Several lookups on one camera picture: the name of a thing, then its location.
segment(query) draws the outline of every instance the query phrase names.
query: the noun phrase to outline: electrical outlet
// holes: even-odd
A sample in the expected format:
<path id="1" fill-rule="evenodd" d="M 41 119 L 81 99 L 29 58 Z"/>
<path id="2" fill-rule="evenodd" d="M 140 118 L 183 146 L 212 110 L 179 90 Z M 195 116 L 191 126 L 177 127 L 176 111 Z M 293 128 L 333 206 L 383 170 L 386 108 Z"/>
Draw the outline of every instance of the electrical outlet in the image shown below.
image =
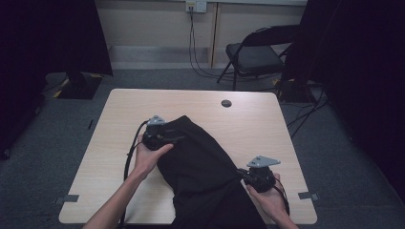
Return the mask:
<path id="1" fill-rule="evenodd" d="M 196 11 L 196 1 L 185 1 L 185 11 Z"/>

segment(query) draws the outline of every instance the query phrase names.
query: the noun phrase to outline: hand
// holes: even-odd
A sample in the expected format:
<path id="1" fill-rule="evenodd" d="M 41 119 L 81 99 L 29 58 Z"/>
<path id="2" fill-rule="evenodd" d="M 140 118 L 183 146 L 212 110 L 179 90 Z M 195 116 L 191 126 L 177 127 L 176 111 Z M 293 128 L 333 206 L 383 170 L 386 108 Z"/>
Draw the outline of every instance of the hand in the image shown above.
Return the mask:
<path id="1" fill-rule="evenodd" d="M 138 142 L 142 142 L 142 135 L 138 137 Z M 155 168 L 159 158 L 173 148 L 173 144 L 166 144 L 156 151 L 149 150 L 143 143 L 137 146 L 137 155 L 134 171 L 138 171 L 143 178 Z"/>
<path id="2" fill-rule="evenodd" d="M 141 141 L 142 135 L 138 137 L 138 142 Z M 155 168 L 159 158 L 172 148 L 173 144 L 167 144 L 156 151 L 150 151 L 140 143 L 137 147 L 135 168 L 130 176 L 125 179 L 113 196 L 98 209 L 83 228 L 115 228 L 140 183 Z"/>
<path id="3" fill-rule="evenodd" d="M 275 186 L 281 191 L 283 186 L 280 184 L 280 175 L 274 173 L 276 179 Z M 258 193 L 251 185 L 246 185 L 247 191 L 260 203 L 263 211 L 280 227 L 280 228 L 297 228 L 287 214 L 283 197 L 277 190 L 270 189 L 265 193 Z"/>

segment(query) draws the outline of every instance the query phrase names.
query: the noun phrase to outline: finger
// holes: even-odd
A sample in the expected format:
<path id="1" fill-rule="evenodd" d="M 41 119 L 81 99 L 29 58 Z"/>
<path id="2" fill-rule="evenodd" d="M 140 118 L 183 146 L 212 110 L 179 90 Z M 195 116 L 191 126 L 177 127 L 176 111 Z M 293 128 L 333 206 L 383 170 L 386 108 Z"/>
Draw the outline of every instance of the finger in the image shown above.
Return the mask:
<path id="1" fill-rule="evenodd" d="M 275 186 L 279 189 L 283 189 L 283 186 L 281 184 L 281 179 L 280 179 L 280 175 L 277 173 L 274 173 L 274 177 L 276 178 L 276 184 Z"/>
<path id="2" fill-rule="evenodd" d="M 247 191 L 249 191 L 249 193 L 254 196 L 255 198 L 259 195 L 256 191 L 256 189 L 254 189 L 250 184 L 246 185 L 246 189 Z"/>
<path id="3" fill-rule="evenodd" d="M 277 173 L 274 173 L 274 177 L 276 177 L 278 180 L 280 180 L 280 175 Z"/>
<path id="4" fill-rule="evenodd" d="M 162 156 L 162 155 L 166 154 L 167 152 L 169 152 L 173 147 L 174 147 L 173 144 L 166 144 L 166 145 L 160 147 L 160 148 L 156 151 L 156 153 L 157 153 L 159 156 Z"/>

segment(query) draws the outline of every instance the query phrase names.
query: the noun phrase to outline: wire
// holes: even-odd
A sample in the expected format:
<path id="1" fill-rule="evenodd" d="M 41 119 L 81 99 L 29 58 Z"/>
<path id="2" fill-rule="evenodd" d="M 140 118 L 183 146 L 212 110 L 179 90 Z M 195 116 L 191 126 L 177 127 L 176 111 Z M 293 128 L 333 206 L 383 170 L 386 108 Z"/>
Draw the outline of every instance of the wire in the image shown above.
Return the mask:
<path id="1" fill-rule="evenodd" d="M 142 129 L 142 127 L 143 127 L 146 123 L 148 123 L 148 121 L 149 121 L 149 120 L 143 121 L 142 124 L 140 124 L 140 126 L 138 127 L 138 130 L 137 130 L 137 133 L 135 134 L 134 140 L 132 141 L 131 148 L 130 148 L 129 153 L 128 153 L 128 155 L 127 155 L 128 157 L 127 157 L 127 160 L 126 160 L 126 162 L 125 162 L 124 181 L 128 178 L 129 165 L 130 165 L 130 163 L 131 163 L 132 155 L 134 154 L 134 151 L 135 151 L 135 149 L 137 148 L 137 146 L 139 146 L 140 143 L 142 143 L 142 142 L 139 142 L 138 144 L 135 144 L 135 143 L 137 142 L 139 132 L 140 132 L 140 130 Z M 118 227 L 118 228 L 123 228 L 123 226 L 124 226 L 125 213 L 126 213 L 126 211 L 124 211 L 124 213 L 123 213 L 122 216 L 121 216 L 121 219 L 119 220 L 119 227 Z"/>
<path id="2" fill-rule="evenodd" d="M 213 73 L 208 73 L 205 70 L 203 70 L 199 64 L 199 61 L 197 60 L 197 52 L 196 52 L 196 37 L 195 37 L 195 33 L 194 33 L 194 16 L 193 16 L 193 8 L 189 7 L 189 12 L 190 12 L 190 19 L 191 19 L 191 30 L 190 30 L 190 42 L 189 42 L 189 46 L 188 46 L 188 52 L 189 52 L 189 56 L 190 56 L 190 64 L 191 67 L 193 68 L 194 72 L 196 72 L 198 75 L 203 76 L 203 77 L 208 77 L 208 78 L 213 78 L 212 76 L 215 77 L 220 77 L 220 75 L 218 74 L 213 74 Z M 197 72 L 197 70 L 194 68 L 193 62 L 192 62 L 192 54 L 191 54 L 191 40 L 193 40 L 193 51 L 194 51 L 194 59 L 196 61 L 196 64 L 199 68 L 200 71 L 202 71 L 203 73 L 206 73 L 210 76 L 207 75 L 201 75 L 200 73 Z"/>
<path id="3" fill-rule="evenodd" d="M 299 119 L 304 118 L 304 120 L 300 123 L 300 125 L 299 125 L 299 126 L 295 129 L 295 131 L 291 134 L 291 136 L 290 136 L 291 139 L 293 139 L 293 138 L 295 137 L 295 135 L 297 134 L 297 132 L 298 132 L 298 131 L 300 130 L 300 128 L 304 125 L 304 123 L 307 121 L 307 119 L 309 118 L 309 116 L 310 116 L 312 113 L 314 113 L 315 111 L 321 109 L 321 108 L 324 107 L 326 104 L 328 104 L 329 100 L 326 99 L 326 101 L 325 101 L 322 105 L 319 106 L 320 102 L 322 101 L 322 96 L 323 96 L 324 92 L 325 92 L 325 88 L 322 89 L 322 92 L 321 92 L 321 94 L 319 95 L 318 100 L 317 100 L 314 104 L 311 104 L 311 105 L 308 105 L 308 106 L 303 107 L 303 108 L 300 110 L 300 112 L 298 113 L 298 115 L 299 115 L 305 108 L 307 108 L 307 107 L 309 107 L 309 106 L 312 106 L 312 109 L 311 109 L 308 113 L 303 114 L 303 115 L 301 115 L 301 116 L 298 116 L 298 115 L 297 115 L 296 118 L 295 118 L 293 121 L 291 121 L 291 122 L 287 125 L 287 127 L 290 128 L 290 127 L 292 127 Z"/>
<path id="4" fill-rule="evenodd" d="M 281 195 L 281 197 L 283 198 L 283 202 L 284 202 L 284 205 L 286 206 L 287 214 L 289 215 L 289 203 L 288 203 L 288 199 L 287 199 L 286 189 L 284 188 L 284 186 L 283 186 L 283 184 L 281 183 L 280 179 L 278 179 L 278 178 L 276 178 L 276 177 L 275 177 L 275 179 L 276 179 L 277 181 L 279 181 L 279 183 L 280 183 L 280 185 L 281 185 L 283 191 L 281 191 L 281 190 L 280 190 L 279 188 L 277 188 L 275 185 L 273 186 L 273 188 L 274 188 L 277 192 L 279 192 L 280 195 Z"/>
<path id="5" fill-rule="evenodd" d="M 188 54 L 189 54 L 189 60 L 190 60 L 190 65 L 191 68 L 193 69 L 193 71 L 201 76 L 201 77 L 205 77 L 205 78 L 215 78 L 218 79 L 218 77 L 220 77 L 220 74 L 214 74 L 214 73 L 209 73 L 206 72 L 199 64 L 199 61 L 197 59 L 197 52 L 196 52 L 196 38 L 195 38 L 195 33 L 194 33 L 194 14 L 193 14 L 193 8 L 189 7 L 189 14 L 190 14 L 190 20 L 191 20 L 191 29 L 190 29 L 190 38 L 189 38 L 189 45 L 188 45 Z M 194 52 L 194 60 L 197 64 L 198 70 L 202 71 L 205 74 L 208 75 L 204 75 L 201 74 L 197 71 L 197 69 L 194 67 L 193 65 L 193 54 L 191 53 L 191 46 L 193 46 L 193 52 Z M 233 82 L 233 76 L 228 76 L 227 74 L 232 74 L 232 73 L 225 73 L 224 77 L 223 77 L 223 81 L 229 81 L 229 82 Z M 250 82 L 250 81 L 254 81 L 254 80 L 262 80 L 262 79 L 267 79 L 267 78 L 271 78 L 274 75 L 276 75 L 278 73 L 273 73 L 273 74 L 268 74 L 268 75 L 262 75 L 260 77 L 257 78 L 238 78 L 237 82 Z"/>

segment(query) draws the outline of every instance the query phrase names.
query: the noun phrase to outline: table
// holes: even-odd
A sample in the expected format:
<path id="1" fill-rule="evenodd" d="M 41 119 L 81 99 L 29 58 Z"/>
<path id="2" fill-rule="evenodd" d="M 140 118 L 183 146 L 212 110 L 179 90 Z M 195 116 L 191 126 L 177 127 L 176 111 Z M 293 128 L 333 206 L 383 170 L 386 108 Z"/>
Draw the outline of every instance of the table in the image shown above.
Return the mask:
<path id="1" fill-rule="evenodd" d="M 231 101 L 231 107 L 222 106 L 225 99 Z M 238 168 L 247 168 L 257 155 L 281 160 L 270 169 L 281 174 L 291 218 L 298 224 L 316 222 L 311 199 L 298 197 L 308 188 L 274 94 L 136 89 L 111 91 L 69 192 L 79 195 L 78 200 L 64 203 L 61 222 L 85 223 L 116 191 L 137 128 L 153 115 L 166 121 L 187 115 L 220 143 Z M 173 196 L 155 168 L 130 201 L 126 223 L 171 223 Z M 254 203 L 265 222 L 271 223 Z"/>

